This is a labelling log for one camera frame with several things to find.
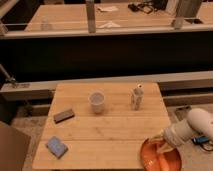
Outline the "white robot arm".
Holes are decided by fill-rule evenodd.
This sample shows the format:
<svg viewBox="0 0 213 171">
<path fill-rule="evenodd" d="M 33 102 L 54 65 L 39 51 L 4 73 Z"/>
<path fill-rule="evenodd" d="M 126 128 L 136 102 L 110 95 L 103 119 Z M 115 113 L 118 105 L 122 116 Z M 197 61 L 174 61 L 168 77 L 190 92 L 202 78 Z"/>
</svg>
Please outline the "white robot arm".
<svg viewBox="0 0 213 171">
<path fill-rule="evenodd" d="M 163 130 L 163 138 L 172 148 L 182 146 L 199 135 L 213 141 L 213 114 L 201 108 L 189 110 L 182 121 Z"/>
</svg>

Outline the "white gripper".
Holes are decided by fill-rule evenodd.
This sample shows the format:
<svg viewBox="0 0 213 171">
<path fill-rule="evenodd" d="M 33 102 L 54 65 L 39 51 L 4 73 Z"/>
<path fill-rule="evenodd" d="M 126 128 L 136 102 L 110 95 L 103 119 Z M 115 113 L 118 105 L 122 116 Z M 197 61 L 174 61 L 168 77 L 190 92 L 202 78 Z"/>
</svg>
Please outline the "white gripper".
<svg viewBox="0 0 213 171">
<path fill-rule="evenodd" d="M 196 136 L 196 131 L 186 120 L 171 124 L 163 131 L 164 140 L 172 147 L 177 148 Z"/>
</svg>

